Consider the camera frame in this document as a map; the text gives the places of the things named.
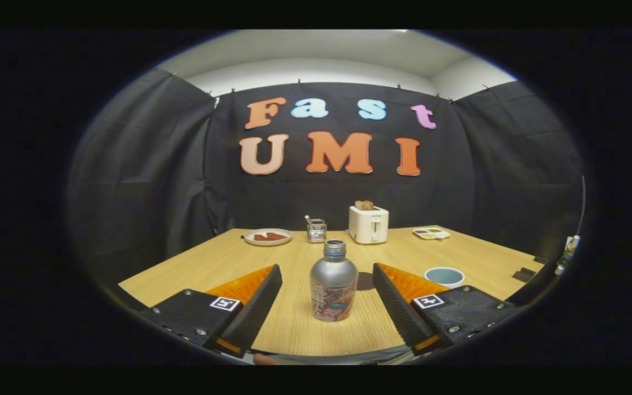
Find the utensil holder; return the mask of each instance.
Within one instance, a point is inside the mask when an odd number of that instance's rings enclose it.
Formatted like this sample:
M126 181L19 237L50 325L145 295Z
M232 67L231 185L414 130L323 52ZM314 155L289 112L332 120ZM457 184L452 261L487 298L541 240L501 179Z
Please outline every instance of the utensil holder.
M306 224L306 238L308 242L326 241L326 222L322 219L312 219Z

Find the bottle label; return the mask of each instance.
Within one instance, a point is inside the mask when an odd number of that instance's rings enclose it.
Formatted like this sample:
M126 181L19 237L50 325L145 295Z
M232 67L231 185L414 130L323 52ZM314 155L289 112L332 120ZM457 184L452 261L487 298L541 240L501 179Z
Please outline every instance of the bottle label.
M358 283L329 287L311 282L311 303L319 320L338 321L348 318L356 297Z

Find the white toaster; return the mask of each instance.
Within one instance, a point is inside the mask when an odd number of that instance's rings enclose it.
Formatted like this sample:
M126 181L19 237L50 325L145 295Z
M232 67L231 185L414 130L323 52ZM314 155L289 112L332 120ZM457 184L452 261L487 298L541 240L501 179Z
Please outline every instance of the white toaster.
M389 212L379 207L374 210L360 210L351 206L348 218L348 232L359 244L379 244L387 241Z

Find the ceiling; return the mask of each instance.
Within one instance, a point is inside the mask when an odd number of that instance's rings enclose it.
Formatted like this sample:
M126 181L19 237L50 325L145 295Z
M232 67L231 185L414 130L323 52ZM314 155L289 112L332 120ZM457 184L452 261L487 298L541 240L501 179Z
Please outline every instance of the ceiling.
M284 58L350 60L432 78L471 57L413 30L239 30L191 48L159 67L188 78L223 67Z

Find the black curtain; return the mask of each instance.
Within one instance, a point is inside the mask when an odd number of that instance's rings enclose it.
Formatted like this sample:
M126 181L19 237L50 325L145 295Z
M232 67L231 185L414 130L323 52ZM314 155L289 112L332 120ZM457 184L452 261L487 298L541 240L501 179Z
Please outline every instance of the black curtain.
M568 125L521 82L457 100L475 169L472 235L554 257L582 215L577 142Z
M81 138L67 217L80 262L103 287L116 288L212 236L203 155L214 103L182 78L151 70L116 95Z
M248 105L284 98L271 123L246 129ZM305 98L326 102L325 117L294 117L295 103ZM361 99L386 104L382 120L358 115ZM411 109L424 105L432 112L434 129L422 127ZM308 133L330 132L343 145L354 132L368 133L371 173L336 172L328 160L326 172L308 172L313 142ZM286 133L284 160L276 172L256 176L240 164L246 137L261 137L257 161L271 158L267 138ZM416 177L397 173L400 147L396 138L413 138L417 148ZM305 215L323 218L329 229L348 228L348 208L356 200L371 200L389 210L389 227L439 224L470 231L474 205L472 158L462 124L447 100L397 88L358 83L294 83L229 93L220 97L208 131L206 174L211 181L212 220L221 233L230 228L304 230Z

